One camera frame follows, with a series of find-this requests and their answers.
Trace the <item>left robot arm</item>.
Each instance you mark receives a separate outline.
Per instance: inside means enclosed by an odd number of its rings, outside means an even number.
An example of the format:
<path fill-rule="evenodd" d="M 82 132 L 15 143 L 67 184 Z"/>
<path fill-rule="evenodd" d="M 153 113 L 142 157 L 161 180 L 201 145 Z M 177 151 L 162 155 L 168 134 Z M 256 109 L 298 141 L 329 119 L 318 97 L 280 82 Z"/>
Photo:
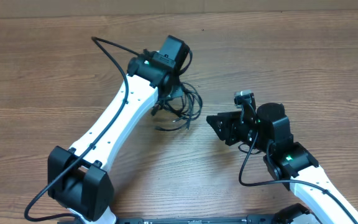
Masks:
<path fill-rule="evenodd" d="M 114 187 L 109 171 L 121 146 L 141 117 L 156 103 L 181 96 L 180 75 L 191 57 L 184 41 L 169 35 L 158 51 L 136 54 L 123 73 L 119 92 L 86 134 L 69 149 L 50 153 L 48 196 L 69 213 L 65 223 L 115 223 L 109 205 Z"/>

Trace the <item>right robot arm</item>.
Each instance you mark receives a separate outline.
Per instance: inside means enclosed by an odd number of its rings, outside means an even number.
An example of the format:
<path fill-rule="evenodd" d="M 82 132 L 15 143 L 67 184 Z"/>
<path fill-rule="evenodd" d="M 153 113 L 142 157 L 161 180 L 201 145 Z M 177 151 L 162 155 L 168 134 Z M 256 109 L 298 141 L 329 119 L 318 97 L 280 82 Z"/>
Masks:
<path fill-rule="evenodd" d="M 254 108 L 243 103 L 241 111 L 207 116 L 206 121 L 228 146 L 243 142 L 265 154 L 272 179 L 262 185 L 282 184 L 304 203 L 282 211 L 275 222 L 358 223 L 358 211 L 335 188 L 318 160 L 294 141 L 282 104 Z"/>

